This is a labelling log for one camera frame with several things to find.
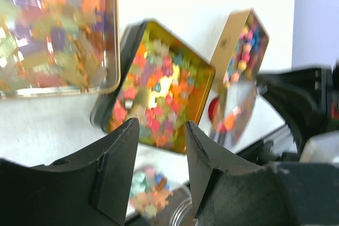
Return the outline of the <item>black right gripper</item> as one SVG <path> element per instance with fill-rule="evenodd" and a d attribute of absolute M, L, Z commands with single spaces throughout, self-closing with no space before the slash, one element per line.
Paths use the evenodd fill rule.
<path fill-rule="evenodd" d="M 313 136 L 338 130 L 338 68 L 311 67 L 260 73 L 262 96 L 288 125 L 297 151 Z"/>

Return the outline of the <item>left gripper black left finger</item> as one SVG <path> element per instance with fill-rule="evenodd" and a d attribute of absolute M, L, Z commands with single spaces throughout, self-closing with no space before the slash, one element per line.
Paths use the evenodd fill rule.
<path fill-rule="evenodd" d="M 1 225 L 124 225 L 139 121 L 51 165 L 1 160 Z"/>

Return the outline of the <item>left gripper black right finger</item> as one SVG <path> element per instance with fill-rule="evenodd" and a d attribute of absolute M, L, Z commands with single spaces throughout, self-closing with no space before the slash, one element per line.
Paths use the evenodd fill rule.
<path fill-rule="evenodd" d="M 251 163 L 186 123 L 193 213 L 199 225 L 338 225 L 338 165 Z"/>

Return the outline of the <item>shiny metal scoop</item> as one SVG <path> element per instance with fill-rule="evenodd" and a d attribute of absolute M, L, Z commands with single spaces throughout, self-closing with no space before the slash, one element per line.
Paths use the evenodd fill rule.
<path fill-rule="evenodd" d="M 255 80 L 240 80 L 217 89 L 219 105 L 211 122 L 209 137 L 231 149 L 236 145 L 251 119 L 258 94 L 265 91 Z"/>

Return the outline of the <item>gold tin pastel star candies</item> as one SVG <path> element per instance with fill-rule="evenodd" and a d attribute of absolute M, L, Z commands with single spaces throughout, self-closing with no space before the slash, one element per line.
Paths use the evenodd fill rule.
<path fill-rule="evenodd" d="M 215 68 L 213 86 L 254 80 L 268 43 L 269 35 L 254 9 L 230 13 L 210 60 Z"/>

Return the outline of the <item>gold tin neon star candies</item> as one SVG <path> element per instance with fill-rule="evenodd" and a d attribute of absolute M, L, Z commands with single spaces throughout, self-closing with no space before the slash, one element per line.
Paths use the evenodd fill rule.
<path fill-rule="evenodd" d="M 156 20 L 129 26 L 121 42 L 121 82 L 98 97 L 91 123 L 110 133 L 129 118 L 139 140 L 186 152 L 185 123 L 199 123 L 215 69 Z"/>

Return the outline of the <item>gold tin popsicle candies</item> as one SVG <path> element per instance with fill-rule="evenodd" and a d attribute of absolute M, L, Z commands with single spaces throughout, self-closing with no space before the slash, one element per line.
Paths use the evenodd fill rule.
<path fill-rule="evenodd" d="M 1 99 L 109 93 L 118 0 L 1 0 Z"/>

